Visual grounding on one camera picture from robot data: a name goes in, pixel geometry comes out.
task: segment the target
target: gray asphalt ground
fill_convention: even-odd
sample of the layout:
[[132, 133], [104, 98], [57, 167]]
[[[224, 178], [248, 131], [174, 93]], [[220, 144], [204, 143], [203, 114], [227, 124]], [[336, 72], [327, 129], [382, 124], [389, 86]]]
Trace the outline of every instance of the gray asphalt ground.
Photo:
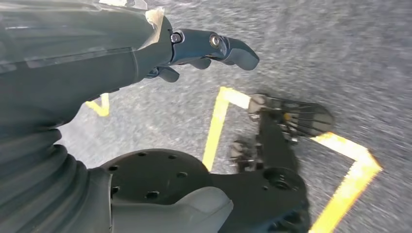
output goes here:
[[[212, 30], [247, 42], [260, 65], [248, 72], [217, 63], [203, 71], [179, 67], [177, 83], [144, 80], [110, 94], [108, 117], [83, 106], [62, 127], [62, 142], [73, 155], [89, 167], [147, 148], [201, 158], [220, 86], [317, 102], [336, 116], [334, 132], [370, 148], [384, 169], [336, 232], [412, 231], [411, 0], [157, 0], [149, 5], [165, 6], [175, 28]], [[226, 161], [230, 143], [253, 134], [245, 112], [232, 106], [213, 171], [232, 172]], [[295, 151], [316, 219], [352, 161], [309, 140]]]

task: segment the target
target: yellow floor marking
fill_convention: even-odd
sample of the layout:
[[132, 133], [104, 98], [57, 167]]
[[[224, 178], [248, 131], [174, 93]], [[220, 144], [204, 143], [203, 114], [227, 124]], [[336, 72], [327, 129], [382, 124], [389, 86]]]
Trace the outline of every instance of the yellow floor marking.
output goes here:
[[95, 101], [87, 101], [86, 105], [87, 107], [93, 109], [99, 116], [106, 117], [109, 115], [109, 108], [110, 108], [109, 94], [103, 93], [100, 97], [102, 99], [101, 107], [98, 104], [96, 104]]
[[215, 108], [213, 110], [212, 122], [210, 123], [209, 135], [207, 136], [207, 142], [205, 147], [205, 153], [203, 154], [203, 164], [210, 171], [212, 170], [213, 161], [215, 160], [216, 150], [219, 144], [220, 134], [222, 132], [224, 119], [226, 117], [226, 111], [229, 107], [229, 101], [226, 98], [228, 88], [221, 87], [216, 98]]
[[[229, 103], [247, 109], [249, 101], [248, 95], [231, 88], [220, 88], [203, 154], [203, 163], [209, 171], [212, 170]], [[343, 137], [326, 133], [312, 138], [312, 140], [355, 160], [341, 185], [310, 230], [311, 233], [329, 233], [338, 225], [372, 179], [382, 171], [382, 168], [367, 148]]]

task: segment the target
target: screw hole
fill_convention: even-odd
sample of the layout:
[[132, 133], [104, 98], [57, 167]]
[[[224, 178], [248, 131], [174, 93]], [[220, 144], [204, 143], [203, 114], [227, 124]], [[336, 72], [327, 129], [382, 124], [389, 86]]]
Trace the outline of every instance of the screw hole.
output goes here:
[[159, 192], [158, 191], [152, 191], [152, 192], [148, 192], [146, 194], [146, 199], [148, 200], [154, 200], [159, 196]]
[[119, 166], [117, 165], [109, 167], [109, 171], [116, 171], [117, 169], [119, 169]]
[[272, 185], [280, 190], [291, 190], [292, 188], [284, 181], [275, 181]]
[[119, 192], [120, 186], [112, 187], [112, 194]]
[[177, 178], [186, 178], [187, 176], [188, 176], [188, 174], [185, 173], [185, 172], [179, 172], [179, 173], [176, 174]]

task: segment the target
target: robotic hand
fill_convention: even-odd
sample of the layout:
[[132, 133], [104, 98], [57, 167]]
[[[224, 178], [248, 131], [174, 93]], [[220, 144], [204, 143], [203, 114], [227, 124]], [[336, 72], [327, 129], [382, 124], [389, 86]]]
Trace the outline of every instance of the robotic hand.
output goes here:
[[[242, 41], [210, 31], [179, 29], [171, 34], [171, 42], [173, 56], [168, 66], [190, 64], [206, 69], [211, 60], [215, 60], [252, 70], [259, 63], [255, 52]], [[171, 83], [179, 78], [179, 74], [170, 67], [155, 67], [148, 77], [156, 76]]]
[[245, 70], [259, 62], [239, 40], [174, 31], [161, 11], [1, 1], [0, 232], [216, 232], [233, 207], [220, 189], [203, 187], [168, 206], [114, 203], [111, 167], [86, 169], [54, 145], [56, 128], [85, 101], [143, 78], [175, 82], [170, 66], [204, 69], [211, 60]]

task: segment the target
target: black plastic part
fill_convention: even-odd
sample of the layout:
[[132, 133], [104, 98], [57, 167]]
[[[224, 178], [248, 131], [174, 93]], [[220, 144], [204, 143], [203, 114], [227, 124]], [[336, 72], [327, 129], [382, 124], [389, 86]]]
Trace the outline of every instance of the black plastic part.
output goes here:
[[221, 189], [233, 201], [234, 209], [220, 233], [265, 233], [273, 222], [305, 209], [307, 202], [303, 180], [284, 168], [209, 174], [193, 156], [164, 149], [136, 151], [102, 167], [113, 174], [113, 204], [170, 205], [201, 187]]
[[264, 94], [252, 95], [249, 114], [259, 115], [261, 111], [281, 116], [274, 120], [285, 126], [282, 130], [290, 137], [316, 137], [331, 131], [334, 124], [332, 114], [319, 104], [280, 99]]
[[174, 150], [141, 150], [104, 165], [113, 174], [113, 203], [170, 205], [202, 187], [212, 186], [209, 172], [195, 157]]
[[159, 77], [167, 81], [168, 83], [174, 83], [179, 79], [180, 74], [170, 67], [165, 67], [161, 69]]

